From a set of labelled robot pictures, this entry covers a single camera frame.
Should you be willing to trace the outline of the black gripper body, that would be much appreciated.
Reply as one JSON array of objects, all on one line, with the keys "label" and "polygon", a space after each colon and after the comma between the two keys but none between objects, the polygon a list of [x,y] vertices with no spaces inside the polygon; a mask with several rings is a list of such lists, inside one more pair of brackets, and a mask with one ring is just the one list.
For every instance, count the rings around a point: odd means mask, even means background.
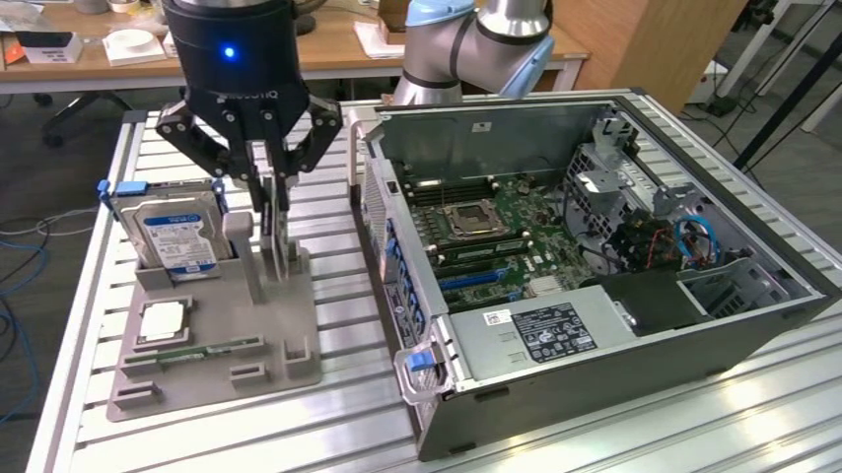
[{"label": "black gripper body", "polygon": [[266,119],[304,114],[292,1],[164,1],[187,82],[184,100],[232,105],[246,142],[266,142]]}]

